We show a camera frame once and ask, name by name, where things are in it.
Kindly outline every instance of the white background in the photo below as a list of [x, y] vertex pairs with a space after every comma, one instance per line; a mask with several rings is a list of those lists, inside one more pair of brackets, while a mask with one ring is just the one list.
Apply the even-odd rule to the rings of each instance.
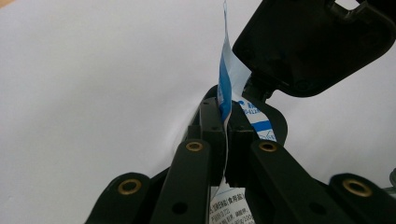
[[[229, 1], [233, 43], [260, 1]], [[218, 1], [16, 1], [0, 8], [0, 223], [82, 223], [116, 176], [154, 176], [217, 84]], [[275, 92], [315, 178], [388, 187], [396, 48], [312, 98]]]

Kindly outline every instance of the brass insert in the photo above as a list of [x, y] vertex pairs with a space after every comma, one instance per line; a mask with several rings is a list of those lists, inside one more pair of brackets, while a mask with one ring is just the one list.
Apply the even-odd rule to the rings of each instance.
[[199, 142], [190, 142], [186, 145], [186, 149], [193, 152], [201, 151], [203, 148], [204, 146]]
[[142, 187], [142, 183], [138, 179], [127, 179], [119, 184], [119, 193], [122, 195], [130, 195], [138, 192]]
[[266, 152], [275, 152], [277, 150], [276, 145], [269, 142], [260, 142], [259, 148]]
[[373, 191], [367, 185], [356, 179], [345, 179], [343, 186], [347, 191], [361, 197], [370, 197], [373, 194]]

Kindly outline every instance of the black plastic housing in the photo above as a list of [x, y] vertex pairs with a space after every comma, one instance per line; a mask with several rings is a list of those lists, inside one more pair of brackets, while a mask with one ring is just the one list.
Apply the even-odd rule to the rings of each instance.
[[334, 1], [262, 1], [233, 46], [252, 72], [256, 97], [319, 94], [386, 53], [396, 8], [392, 0], [375, 2], [346, 10]]

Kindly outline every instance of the blue stripe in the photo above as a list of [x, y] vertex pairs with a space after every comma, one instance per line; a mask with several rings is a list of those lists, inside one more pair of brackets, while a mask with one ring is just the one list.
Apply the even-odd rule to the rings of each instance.
[[227, 68], [224, 62], [224, 55], [221, 53], [220, 68], [219, 68], [219, 86], [218, 86], [218, 100], [221, 120], [227, 119], [231, 113], [231, 81], [228, 76]]
[[272, 129], [271, 122], [269, 120], [252, 123], [251, 125], [254, 130], [256, 130], [256, 133]]

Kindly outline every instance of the screw hole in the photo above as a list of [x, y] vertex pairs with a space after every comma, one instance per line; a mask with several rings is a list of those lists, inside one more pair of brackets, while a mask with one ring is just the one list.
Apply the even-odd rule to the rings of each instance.
[[326, 208], [324, 208], [323, 205], [319, 203], [310, 203], [308, 206], [312, 212], [318, 215], [326, 215]]
[[142, 183], [137, 179], [127, 179], [119, 184], [119, 193], [122, 195], [130, 195], [138, 192], [142, 187]]
[[188, 149], [189, 151], [200, 151], [204, 148], [204, 146], [199, 143], [199, 142], [190, 142], [186, 145], [186, 149]]
[[185, 214], [189, 207], [186, 203], [175, 203], [172, 207], [172, 211], [178, 215]]
[[373, 194], [372, 190], [367, 185], [356, 179], [344, 180], [343, 186], [347, 191], [361, 197], [370, 197]]
[[277, 150], [276, 145], [268, 143], [268, 142], [261, 142], [259, 144], [259, 148], [263, 151], [267, 151], [267, 152], [274, 152]]

